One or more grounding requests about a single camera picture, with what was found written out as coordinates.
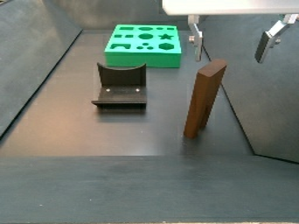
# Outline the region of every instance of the brown rectangular block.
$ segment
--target brown rectangular block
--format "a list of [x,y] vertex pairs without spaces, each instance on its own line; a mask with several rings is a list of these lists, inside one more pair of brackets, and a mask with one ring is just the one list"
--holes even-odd
[[224,59],[215,59],[197,72],[183,132],[188,138],[195,138],[199,129],[207,125],[225,68],[227,61]]

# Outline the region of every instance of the metal bracket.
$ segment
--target metal bracket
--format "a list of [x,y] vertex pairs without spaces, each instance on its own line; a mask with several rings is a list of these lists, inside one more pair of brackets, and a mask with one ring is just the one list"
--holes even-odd
[[268,49],[273,48],[275,45],[280,43],[280,35],[287,30],[289,25],[295,23],[296,18],[297,14],[281,15],[281,19],[276,21],[269,31],[263,32],[255,55],[257,63],[263,63]]
[[199,31],[197,23],[200,22],[200,16],[199,15],[189,15],[188,16],[188,25],[191,27],[191,33],[192,36],[189,36],[189,42],[195,46],[195,60],[201,60],[201,41],[203,41],[203,35],[201,31]]

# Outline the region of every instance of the black holder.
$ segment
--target black holder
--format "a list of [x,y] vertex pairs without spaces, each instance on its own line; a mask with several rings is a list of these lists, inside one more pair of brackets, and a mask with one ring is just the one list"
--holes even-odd
[[147,104],[145,64],[129,69],[113,69],[97,63],[97,72],[101,89],[97,100],[92,103],[100,108],[143,109]]

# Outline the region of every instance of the circular hole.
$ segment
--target circular hole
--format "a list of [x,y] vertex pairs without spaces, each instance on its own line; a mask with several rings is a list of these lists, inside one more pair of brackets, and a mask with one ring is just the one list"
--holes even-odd
[[151,31],[153,28],[152,27],[140,27],[139,30],[140,31]]
[[139,35],[139,38],[140,38],[140,39],[151,39],[152,37],[153,37],[153,35],[149,34],[149,33],[144,33],[144,34],[140,34],[140,35]]

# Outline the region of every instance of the star-shaped hole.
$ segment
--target star-shaped hole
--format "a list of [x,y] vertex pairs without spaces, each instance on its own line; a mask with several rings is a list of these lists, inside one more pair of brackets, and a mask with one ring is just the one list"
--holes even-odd
[[164,34],[164,35],[159,35],[159,37],[161,39],[172,39],[173,36],[168,35],[168,34]]

